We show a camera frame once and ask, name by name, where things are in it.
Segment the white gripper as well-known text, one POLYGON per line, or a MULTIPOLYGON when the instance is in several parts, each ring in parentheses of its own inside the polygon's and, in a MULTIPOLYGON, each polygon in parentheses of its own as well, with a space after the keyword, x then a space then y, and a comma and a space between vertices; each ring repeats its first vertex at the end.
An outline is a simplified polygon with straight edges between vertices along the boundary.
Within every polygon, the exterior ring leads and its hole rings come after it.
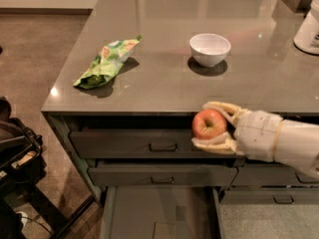
POLYGON ((211 139, 191 139, 198 149, 215 154, 238 154, 249 159, 271 162, 275 141, 283 118, 264 111, 247 112, 238 105, 223 102, 207 102, 204 110, 212 109, 221 113, 235 126, 234 138, 228 132, 211 139))

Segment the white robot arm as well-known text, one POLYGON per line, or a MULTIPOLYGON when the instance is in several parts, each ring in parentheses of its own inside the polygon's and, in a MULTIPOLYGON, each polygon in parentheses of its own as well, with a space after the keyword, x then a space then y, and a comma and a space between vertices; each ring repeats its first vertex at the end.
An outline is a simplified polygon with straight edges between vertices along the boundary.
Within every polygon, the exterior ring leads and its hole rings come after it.
POLYGON ((312 178, 319 177, 319 125, 284 119, 280 115, 251 111, 234 104, 208 102, 203 111, 218 112, 233 127, 209 139, 192 138, 197 148, 211 153, 241 155, 278 162, 312 178))

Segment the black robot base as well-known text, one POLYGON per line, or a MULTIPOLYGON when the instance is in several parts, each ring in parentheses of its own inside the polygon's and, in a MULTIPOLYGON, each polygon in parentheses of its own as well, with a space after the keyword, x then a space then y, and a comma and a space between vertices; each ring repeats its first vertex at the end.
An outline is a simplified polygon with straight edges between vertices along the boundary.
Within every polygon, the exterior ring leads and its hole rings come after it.
POLYGON ((11 190, 27 195, 32 207, 47 221, 54 232, 50 239, 62 239, 67 218, 40 191, 36 183, 44 176, 42 137, 19 119, 11 117, 11 105, 0 98, 0 169, 1 179, 0 232, 1 239, 27 239, 22 230, 29 221, 23 212, 16 212, 4 200, 11 190))

